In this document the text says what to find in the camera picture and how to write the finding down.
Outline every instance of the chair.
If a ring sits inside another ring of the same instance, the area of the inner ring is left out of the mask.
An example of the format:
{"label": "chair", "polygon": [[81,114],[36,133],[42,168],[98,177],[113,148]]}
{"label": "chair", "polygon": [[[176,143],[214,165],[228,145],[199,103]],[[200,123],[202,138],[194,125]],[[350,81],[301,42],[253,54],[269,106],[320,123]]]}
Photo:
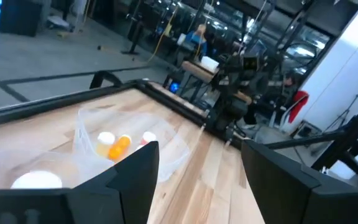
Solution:
{"label": "chair", "polygon": [[301,97],[297,101],[293,102],[289,106],[280,106],[276,100],[276,102],[269,102],[271,107],[273,108],[272,115],[267,118],[268,125],[263,125],[263,120],[266,120],[264,116],[260,113],[256,114],[257,123],[259,125],[259,128],[255,130],[254,140],[263,143],[268,144],[274,142],[273,139],[290,139],[290,136],[283,133],[282,128],[285,124],[285,121],[289,117],[292,109],[298,105],[302,100],[304,100],[306,96]]}

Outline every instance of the glass wall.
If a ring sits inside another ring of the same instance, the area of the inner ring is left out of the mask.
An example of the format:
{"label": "glass wall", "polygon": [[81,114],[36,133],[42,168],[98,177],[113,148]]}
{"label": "glass wall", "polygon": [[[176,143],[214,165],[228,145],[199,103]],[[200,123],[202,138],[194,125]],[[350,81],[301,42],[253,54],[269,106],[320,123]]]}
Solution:
{"label": "glass wall", "polygon": [[[130,20],[126,18],[133,13],[138,0],[120,0],[121,20],[112,28],[119,34],[127,36],[129,33]],[[195,30],[198,25],[206,24],[206,38],[208,45],[212,48],[213,55],[231,53],[238,49],[242,41],[248,42],[255,33],[260,23],[255,18],[234,9],[224,1],[215,1],[213,6],[206,3],[201,13],[182,2],[171,0],[145,0],[140,9],[142,20],[145,25],[144,33],[139,45],[154,52],[159,37],[163,31],[166,37],[159,45],[157,56],[174,61],[174,52],[177,48],[176,41],[180,34],[187,34]],[[279,38],[284,34],[285,29],[291,23],[291,18],[273,11],[268,21],[263,25],[259,34],[259,40],[252,52],[258,54],[275,55]],[[319,54],[323,52],[330,37],[308,26],[303,26],[301,32],[296,36],[291,46],[285,52],[281,70],[275,72],[275,77],[282,77],[283,73],[295,72],[304,80],[304,74],[308,74]]]}

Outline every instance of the ceiling light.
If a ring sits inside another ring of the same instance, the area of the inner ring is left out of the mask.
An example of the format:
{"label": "ceiling light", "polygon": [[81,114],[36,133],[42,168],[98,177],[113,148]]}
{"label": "ceiling light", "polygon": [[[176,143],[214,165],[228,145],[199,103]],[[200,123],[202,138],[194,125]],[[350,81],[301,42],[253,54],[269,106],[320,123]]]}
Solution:
{"label": "ceiling light", "polygon": [[306,49],[304,49],[304,48],[301,48],[301,47],[297,47],[297,48],[295,49],[295,51],[296,51],[298,54],[301,54],[301,55],[314,57],[314,53],[312,53],[312,52],[310,52],[309,50],[306,50]]}
{"label": "ceiling light", "polygon": [[299,74],[303,75],[306,73],[306,69],[305,68],[296,68],[294,69],[296,72],[298,72]]}
{"label": "ceiling light", "polygon": [[250,28],[255,22],[255,19],[251,19],[247,22],[247,28]]}
{"label": "ceiling light", "polygon": [[326,47],[325,44],[323,44],[322,42],[318,41],[318,40],[315,40],[314,41],[315,44],[316,44],[316,47],[320,48],[320,49],[324,49]]}

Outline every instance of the black tripod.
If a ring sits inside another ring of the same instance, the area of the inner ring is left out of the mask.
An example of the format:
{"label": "black tripod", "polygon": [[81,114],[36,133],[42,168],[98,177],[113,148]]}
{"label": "black tripod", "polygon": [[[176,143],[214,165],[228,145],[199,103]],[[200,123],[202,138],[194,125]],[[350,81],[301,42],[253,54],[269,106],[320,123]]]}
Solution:
{"label": "black tripod", "polygon": [[332,128],[333,126],[335,126],[337,124],[337,122],[339,120],[341,120],[341,122],[339,123],[339,127],[342,127],[345,124],[346,121],[346,117],[350,112],[350,108],[353,106],[354,102],[356,102],[356,100],[358,99],[358,94],[354,97],[352,103],[349,105],[349,107],[347,107],[347,109],[345,111],[343,111],[343,113],[341,115],[339,115],[335,121],[333,121],[323,132],[325,133],[326,131],[328,131],[330,128]]}

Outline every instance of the red object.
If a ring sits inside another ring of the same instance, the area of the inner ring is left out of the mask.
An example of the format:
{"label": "red object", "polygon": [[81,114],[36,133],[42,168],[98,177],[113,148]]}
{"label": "red object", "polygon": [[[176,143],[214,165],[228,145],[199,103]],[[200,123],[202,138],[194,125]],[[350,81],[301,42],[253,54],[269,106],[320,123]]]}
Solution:
{"label": "red object", "polygon": [[306,105],[306,103],[308,102],[308,99],[309,99],[309,94],[305,91],[298,91],[292,100],[293,100],[293,102],[297,102],[300,99],[302,99],[302,100],[297,105],[295,105],[290,112],[290,117],[288,119],[289,123],[292,123],[292,121],[298,115],[299,111],[301,111],[302,107],[304,105]]}

